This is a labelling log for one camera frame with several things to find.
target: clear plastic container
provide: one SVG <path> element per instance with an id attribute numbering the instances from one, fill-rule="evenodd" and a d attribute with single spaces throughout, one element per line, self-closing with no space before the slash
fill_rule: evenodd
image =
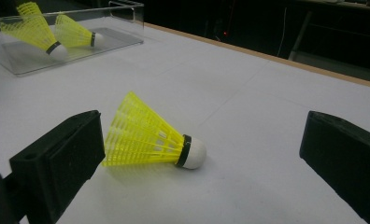
<path id="1" fill-rule="evenodd" d="M 65 15 L 82 27 L 103 37 L 103 44 L 92 47 L 65 47 L 67 54 L 61 60 L 51 57 L 45 50 L 21 41 L 18 37 L 2 32 L 3 24 L 16 24 L 34 19 L 39 15 L 0 17 L 0 64 L 14 75 L 24 75 L 36 70 L 63 65 L 81 58 L 93 56 L 113 49 L 120 49 L 143 43 L 143 4 L 127 0 L 87 1 L 35 1 L 50 30 L 56 36 L 56 19 Z"/>

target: white table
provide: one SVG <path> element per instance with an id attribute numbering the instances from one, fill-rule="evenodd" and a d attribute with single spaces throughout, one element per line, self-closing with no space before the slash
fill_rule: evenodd
<path id="1" fill-rule="evenodd" d="M 134 91 L 206 143 L 205 164 L 100 166 L 58 223 L 364 223 L 298 153 L 309 110 L 370 132 L 370 83 L 196 39 L 149 25 L 143 45 L 27 77 L 0 66 L 1 175 L 77 113 L 99 110 L 106 136 Z"/>

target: transparent box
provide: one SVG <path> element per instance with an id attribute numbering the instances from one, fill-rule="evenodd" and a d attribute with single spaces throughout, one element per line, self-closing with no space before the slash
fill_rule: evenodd
<path id="1" fill-rule="evenodd" d="M 0 11 L 0 64 L 16 76 L 143 43 L 143 4 L 127 0 L 41 0 L 35 3 L 42 14 L 20 16 L 16 6 L 5 6 L 9 10 Z M 87 36 L 78 37 L 78 29 L 81 29 L 78 26 L 80 25 L 83 29 L 102 36 L 102 41 L 98 38 L 100 44 L 98 46 L 85 45 L 84 40 L 82 43 L 79 40 L 79 42 L 75 41 L 76 46 L 68 47 L 61 43 L 63 41 L 60 41 L 56 34 L 58 27 L 56 20 L 63 15 L 76 23 L 76 25 L 74 23 L 64 24 L 65 26 L 71 25 L 67 30 L 75 37 L 61 38 L 70 39 L 72 42 L 81 38 L 89 38 Z M 30 25 L 33 23 L 28 21 L 40 20 L 42 17 L 49 26 L 51 34 L 65 48 L 65 56 L 54 58 L 49 49 L 40 47 L 41 45 L 46 46 L 44 43 L 46 40 L 45 37 L 39 36 L 51 37 L 51 34 L 48 34 L 46 29 L 41 31 L 37 25 Z M 4 27 L 8 25 L 21 28 L 16 28 L 9 34 L 7 28 Z"/>

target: yellow shuttlecock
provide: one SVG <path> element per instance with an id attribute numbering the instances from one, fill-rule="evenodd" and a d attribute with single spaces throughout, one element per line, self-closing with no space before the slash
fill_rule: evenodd
<path id="1" fill-rule="evenodd" d="M 67 51 L 54 37 L 48 23 L 36 3 L 25 3 L 17 7 L 23 21 L 6 24 L 1 22 L 2 33 L 43 49 L 55 60 L 63 60 Z"/>
<path id="2" fill-rule="evenodd" d="M 206 159 L 202 141 L 177 132 L 133 92 L 116 112 L 105 149 L 104 166 L 167 161 L 195 169 Z"/>
<path id="3" fill-rule="evenodd" d="M 78 22 L 63 14 L 57 16 L 54 34 L 66 47 L 91 46 L 101 48 L 105 39 L 98 33 L 91 32 Z"/>

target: black band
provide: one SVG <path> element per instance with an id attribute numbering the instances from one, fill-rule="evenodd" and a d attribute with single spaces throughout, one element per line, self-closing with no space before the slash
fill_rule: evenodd
<path id="1" fill-rule="evenodd" d="M 181 155 L 177 161 L 177 166 L 182 167 L 188 159 L 189 150 L 191 149 L 192 138 L 184 134 L 184 146 L 182 148 Z"/>
<path id="2" fill-rule="evenodd" d="M 46 53 L 48 53 L 49 55 L 51 54 L 52 51 L 54 51 L 57 47 L 59 47 L 61 44 L 60 42 L 56 42 L 54 44 L 52 44 L 47 50 L 46 50 Z"/>
<path id="3" fill-rule="evenodd" d="M 95 40 L 95 32 L 92 32 L 92 41 L 90 42 L 90 46 L 94 47 L 94 40 Z"/>

